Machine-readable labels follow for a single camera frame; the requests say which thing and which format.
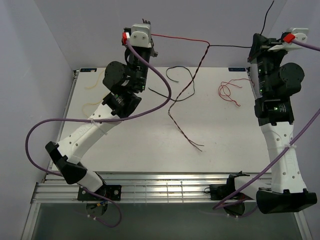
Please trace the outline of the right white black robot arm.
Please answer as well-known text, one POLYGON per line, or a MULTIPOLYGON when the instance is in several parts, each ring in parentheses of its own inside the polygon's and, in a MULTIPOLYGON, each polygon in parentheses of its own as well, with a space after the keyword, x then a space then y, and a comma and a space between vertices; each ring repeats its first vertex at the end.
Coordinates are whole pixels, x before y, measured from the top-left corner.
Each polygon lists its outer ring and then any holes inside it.
POLYGON ((253 199, 263 214, 296 213, 317 203, 317 195, 310 192, 302 178, 296 155, 294 114, 291 96, 302 88, 303 69, 294 62, 282 64, 285 55, 307 47, 309 30, 289 28, 280 38, 253 35, 248 62, 257 66, 258 97, 254 113, 265 138, 271 183, 239 172, 229 175, 223 199, 237 199, 240 195, 253 199))

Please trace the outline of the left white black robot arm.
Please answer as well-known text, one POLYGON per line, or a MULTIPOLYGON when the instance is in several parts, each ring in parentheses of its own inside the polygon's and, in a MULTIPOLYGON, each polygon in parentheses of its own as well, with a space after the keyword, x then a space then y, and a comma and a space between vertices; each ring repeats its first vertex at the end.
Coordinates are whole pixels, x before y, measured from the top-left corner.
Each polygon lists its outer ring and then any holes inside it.
POLYGON ((145 90, 148 67, 129 48, 124 53, 125 63, 110 62, 104 71, 103 85, 110 91, 88 118, 68 137, 45 149, 69 185, 78 184, 95 199, 107 194, 106 183, 94 171, 81 163, 85 153, 109 130, 120 124, 120 118, 129 117, 141 102, 137 95, 145 90))

